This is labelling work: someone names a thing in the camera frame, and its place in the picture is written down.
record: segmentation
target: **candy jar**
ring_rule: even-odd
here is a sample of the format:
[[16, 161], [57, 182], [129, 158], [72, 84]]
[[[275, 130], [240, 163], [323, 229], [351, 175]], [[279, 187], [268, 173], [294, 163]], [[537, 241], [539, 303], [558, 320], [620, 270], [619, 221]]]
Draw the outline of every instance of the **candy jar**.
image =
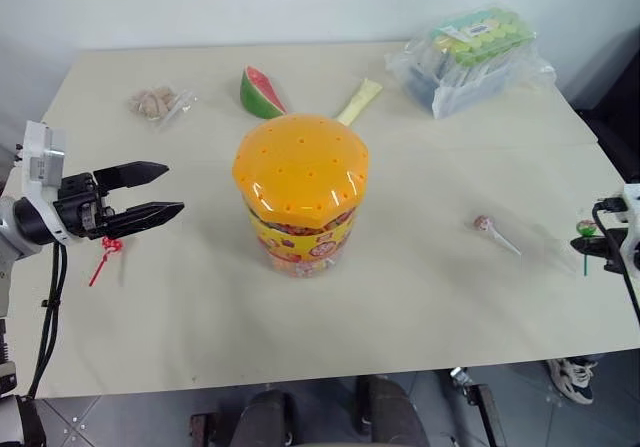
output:
[[367, 186], [368, 151], [340, 122], [271, 119], [243, 139], [233, 177], [276, 270], [309, 277], [342, 254]]

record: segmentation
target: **orange dome lid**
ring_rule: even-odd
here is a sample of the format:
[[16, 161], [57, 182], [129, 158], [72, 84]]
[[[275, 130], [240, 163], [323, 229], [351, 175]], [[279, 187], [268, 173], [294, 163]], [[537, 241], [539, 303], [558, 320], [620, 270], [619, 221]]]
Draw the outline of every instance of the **orange dome lid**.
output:
[[340, 122], [292, 114], [246, 135], [233, 178], [263, 221], [321, 228], [360, 203], [368, 163], [367, 147]]

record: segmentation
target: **packaged food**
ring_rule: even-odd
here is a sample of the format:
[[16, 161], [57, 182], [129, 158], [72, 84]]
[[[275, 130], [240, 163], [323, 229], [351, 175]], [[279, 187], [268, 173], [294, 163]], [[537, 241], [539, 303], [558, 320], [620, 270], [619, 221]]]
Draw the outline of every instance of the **packaged food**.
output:
[[273, 266], [309, 277], [341, 256], [367, 185], [368, 151], [342, 123], [291, 114], [242, 141], [233, 177]]
[[191, 90], [175, 91], [168, 85], [144, 89], [129, 98], [129, 109], [164, 127], [178, 112], [188, 111], [198, 100]]
[[436, 119], [501, 92], [512, 81], [555, 82], [536, 35], [515, 12], [491, 7], [447, 19], [386, 57], [406, 92]]

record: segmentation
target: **cable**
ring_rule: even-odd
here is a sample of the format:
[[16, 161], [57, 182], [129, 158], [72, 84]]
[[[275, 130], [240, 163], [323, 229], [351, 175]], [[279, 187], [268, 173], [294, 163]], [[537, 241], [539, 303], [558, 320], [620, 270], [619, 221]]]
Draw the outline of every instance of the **cable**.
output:
[[49, 288], [49, 298], [43, 301], [42, 306], [46, 307], [44, 322], [42, 324], [42, 336], [40, 338], [40, 348], [36, 360], [36, 368], [33, 373], [31, 387], [27, 397], [34, 399], [38, 391], [38, 385], [47, 368], [47, 364], [53, 355], [53, 349], [58, 338], [58, 319], [62, 289], [67, 275], [67, 248], [58, 243], [53, 244], [53, 262], [51, 268], [51, 286]]
[[633, 290], [633, 284], [631, 283], [631, 279], [629, 278], [629, 272], [627, 271], [627, 266], [624, 264], [624, 260], [622, 259], [622, 255], [620, 254], [620, 246], [618, 245], [616, 240], [613, 238], [613, 235], [611, 235], [611, 232], [609, 232], [604, 227], [604, 225], [602, 224], [602, 221], [600, 220], [600, 217], [598, 216], [598, 212], [601, 210], [606, 210], [606, 209], [604, 208], [602, 203], [599, 202], [593, 206], [591, 215], [593, 216], [593, 220], [595, 221], [596, 225], [600, 229], [600, 232], [602, 232], [605, 238], [607, 239], [607, 242], [609, 243], [609, 247], [613, 252], [613, 256], [616, 262], [618, 262], [618, 264], [620, 265], [620, 270], [622, 270], [622, 277], [624, 278], [624, 283], [627, 286], [627, 292], [629, 293], [629, 298], [631, 299], [631, 305], [633, 305], [633, 310], [636, 314], [636, 319], [638, 320], [638, 326], [640, 326], [640, 306], [638, 305], [638, 298], [636, 297], [636, 292], [635, 290]]

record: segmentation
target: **small plastic bag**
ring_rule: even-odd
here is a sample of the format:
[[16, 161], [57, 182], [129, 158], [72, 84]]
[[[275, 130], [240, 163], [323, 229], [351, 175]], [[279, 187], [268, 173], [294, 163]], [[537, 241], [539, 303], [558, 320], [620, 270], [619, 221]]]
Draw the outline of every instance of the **small plastic bag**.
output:
[[486, 7], [424, 29], [387, 69], [436, 119], [529, 80], [553, 85], [555, 71], [537, 54], [535, 33], [515, 12]]
[[176, 91], [168, 85], [145, 89], [129, 98], [132, 112], [165, 126], [178, 112], [186, 112], [198, 100], [191, 90]]

